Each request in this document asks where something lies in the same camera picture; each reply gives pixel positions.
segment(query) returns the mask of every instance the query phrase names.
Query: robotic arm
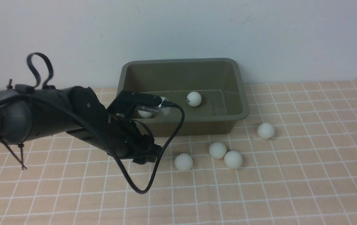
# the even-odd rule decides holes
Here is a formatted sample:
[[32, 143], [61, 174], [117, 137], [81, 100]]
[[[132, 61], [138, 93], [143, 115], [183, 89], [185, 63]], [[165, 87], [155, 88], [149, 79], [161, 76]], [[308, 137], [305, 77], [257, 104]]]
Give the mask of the robotic arm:
[[[33, 55], [40, 56], [49, 70], [42, 89], [37, 89], [41, 77], [32, 65]], [[133, 190], [140, 194], [146, 193], [152, 185], [164, 150], [184, 122], [183, 109], [163, 97], [130, 91], [121, 91], [109, 107], [105, 108], [91, 88], [74, 86], [56, 89], [47, 85], [53, 77], [53, 68], [44, 54], [30, 54], [27, 64], [37, 80], [36, 86], [16, 84], [13, 87], [10, 80], [7, 90], [0, 91], [0, 142], [23, 168], [22, 144], [25, 141], [66, 132], [114, 157]], [[181, 121], [176, 131], [161, 147], [154, 143], [154, 137], [146, 125], [131, 117], [137, 109], [158, 113], [169, 111], [170, 107], [181, 111]], [[143, 126], [147, 134], [141, 134], [137, 124]], [[19, 145], [21, 159], [8, 147], [11, 144]], [[137, 164], [155, 162], [147, 188], [137, 188], [121, 159], [132, 159]]]

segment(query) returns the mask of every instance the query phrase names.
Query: white wall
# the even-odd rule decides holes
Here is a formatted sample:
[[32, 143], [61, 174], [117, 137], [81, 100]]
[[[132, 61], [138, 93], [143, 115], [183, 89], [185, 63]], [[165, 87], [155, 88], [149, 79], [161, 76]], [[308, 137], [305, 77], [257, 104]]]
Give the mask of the white wall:
[[59, 86], [116, 87], [125, 63], [167, 58], [229, 57], [248, 83], [357, 79], [357, 1], [0, 0], [0, 87], [34, 84], [35, 51]]

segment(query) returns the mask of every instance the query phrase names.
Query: ball in container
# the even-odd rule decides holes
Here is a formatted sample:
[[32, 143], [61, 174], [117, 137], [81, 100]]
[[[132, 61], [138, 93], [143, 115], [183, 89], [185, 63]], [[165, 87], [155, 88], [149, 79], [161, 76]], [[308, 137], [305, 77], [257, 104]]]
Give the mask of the ball in container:
[[153, 113], [152, 112], [138, 110], [138, 115], [140, 115], [140, 117], [142, 117], [142, 118], [151, 118]]
[[196, 91], [193, 91], [187, 95], [187, 103], [192, 107], [197, 107], [202, 102], [202, 96]]

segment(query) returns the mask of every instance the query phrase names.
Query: black strap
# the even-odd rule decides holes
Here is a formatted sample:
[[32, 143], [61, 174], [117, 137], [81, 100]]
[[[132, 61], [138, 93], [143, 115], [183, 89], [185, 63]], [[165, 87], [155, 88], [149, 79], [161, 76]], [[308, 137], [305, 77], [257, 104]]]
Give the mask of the black strap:
[[49, 60], [49, 58], [46, 55], [39, 53], [39, 52], [31, 53], [27, 57], [28, 68], [31, 70], [31, 72], [34, 74], [35, 79], [37, 80], [37, 84], [35, 85], [34, 88], [38, 87], [39, 84], [41, 84], [41, 76], [39, 75], [38, 70], [32, 64], [32, 56], [34, 56], [34, 55], [41, 57], [45, 61], [46, 67], [48, 68], [48, 71], [49, 71], [49, 76], [45, 80], [45, 82], [42, 84], [42, 88], [49, 88], [48, 81], [50, 81], [54, 75], [53, 67], [52, 67], [52, 64], [51, 64], [51, 61]]

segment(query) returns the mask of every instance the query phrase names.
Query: peach grid mat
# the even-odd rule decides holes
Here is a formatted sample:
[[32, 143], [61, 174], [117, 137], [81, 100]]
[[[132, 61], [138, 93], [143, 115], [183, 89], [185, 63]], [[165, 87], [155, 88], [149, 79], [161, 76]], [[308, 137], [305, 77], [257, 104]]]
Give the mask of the peach grid mat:
[[[105, 105], [116, 95], [95, 91]], [[246, 93], [250, 115], [229, 135], [174, 138], [145, 195], [111, 157], [66, 134], [27, 142], [24, 171], [0, 145], [0, 224], [357, 225], [357, 81], [246, 85]], [[262, 122], [276, 127], [270, 141], [256, 133]], [[242, 167], [212, 160], [214, 141], [240, 152]], [[191, 171], [174, 167], [182, 152], [193, 156]], [[143, 188], [152, 165], [124, 163]]]

